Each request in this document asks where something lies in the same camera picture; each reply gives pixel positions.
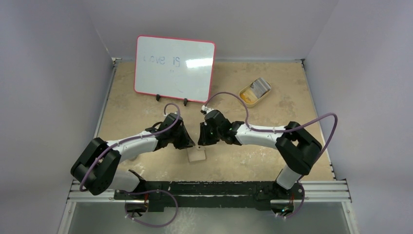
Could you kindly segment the beige card holder wallet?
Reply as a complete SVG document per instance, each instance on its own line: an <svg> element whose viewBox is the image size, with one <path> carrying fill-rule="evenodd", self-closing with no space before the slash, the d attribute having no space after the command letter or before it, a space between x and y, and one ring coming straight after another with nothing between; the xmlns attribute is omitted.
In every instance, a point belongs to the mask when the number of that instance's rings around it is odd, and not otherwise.
<svg viewBox="0 0 413 234"><path fill-rule="evenodd" d="M188 148L187 156L190 163L206 160L206 149L204 146Z"/></svg>

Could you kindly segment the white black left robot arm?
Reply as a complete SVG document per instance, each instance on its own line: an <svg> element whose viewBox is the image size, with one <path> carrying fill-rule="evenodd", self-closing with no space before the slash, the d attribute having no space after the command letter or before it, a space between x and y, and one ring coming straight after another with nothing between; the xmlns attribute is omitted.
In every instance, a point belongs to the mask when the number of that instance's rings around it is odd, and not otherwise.
<svg viewBox="0 0 413 234"><path fill-rule="evenodd" d="M80 191L99 195L107 189L126 190L132 199L145 194L145 186L134 172L122 174L118 165L137 155L155 152L172 144L178 150L195 146L182 117L168 114L162 122L141 133L120 140L92 139L72 166L71 175L80 182Z"/></svg>

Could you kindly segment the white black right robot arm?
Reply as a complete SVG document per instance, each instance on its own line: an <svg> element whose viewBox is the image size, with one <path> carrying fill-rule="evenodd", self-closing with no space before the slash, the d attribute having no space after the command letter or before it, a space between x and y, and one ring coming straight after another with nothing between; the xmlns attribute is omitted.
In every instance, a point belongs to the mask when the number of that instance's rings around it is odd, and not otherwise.
<svg viewBox="0 0 413 234"><path fill-rule="evenodd" d="M216 109L201 111L204 121L200 123L198 145L209 146L223 141L229 145L258 145L279 151L286 165L277 176L274 194L286 198L294 184L310 173L321 155L321 144L300 124L289 122L286 126L264 127L248 125L244 121L230 122Z"/></svg>

